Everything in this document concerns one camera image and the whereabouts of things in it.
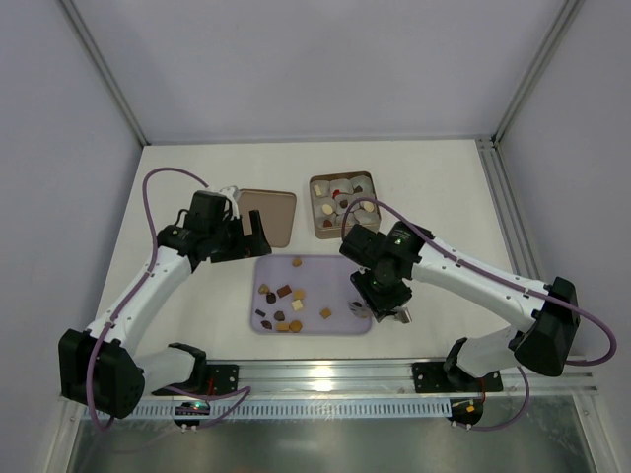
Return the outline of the rose gold tin lid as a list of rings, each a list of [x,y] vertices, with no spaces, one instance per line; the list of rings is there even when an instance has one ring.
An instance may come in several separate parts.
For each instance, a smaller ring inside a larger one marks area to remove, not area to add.
[[[273,248],[289,245],[297,206],[297,196],[292,192],[263,189],[242,189],[238,199],[243,215],[243,230],[251,234],[248,212],[257,210],[268,243]]]

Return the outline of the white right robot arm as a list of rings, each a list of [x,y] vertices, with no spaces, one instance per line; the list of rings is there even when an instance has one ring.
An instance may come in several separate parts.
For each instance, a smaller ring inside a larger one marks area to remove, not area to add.
[[[491,372],[526,368],[562,374],[580,317],[571,306],[575,286],[522,278],[478,261],[468,261],[430,231],[397,222],[388,234],[354,226],[340,253],[356,263],[351,283],[376,320],[394,317],[411,300],[408,282],[446,290],[502,318],[507,327],[455,341],[443,363],[449,383],[464,390]]]

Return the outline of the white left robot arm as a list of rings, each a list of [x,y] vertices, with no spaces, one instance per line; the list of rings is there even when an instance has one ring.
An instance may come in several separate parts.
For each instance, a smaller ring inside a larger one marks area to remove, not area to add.
[[[123,419],[144,395],[202,391],[207,374],[203,350],[173,342],[149,356],[139,357],[136,351],[162,306],[200,263],[270,253],[258,211],[249,211],[251,232],[245,234],[240,194],[235,186],[195,192],[183,223],[157,234],[156,250],[125,295],[84,331],[64,333],[58,344],[63,397]]]

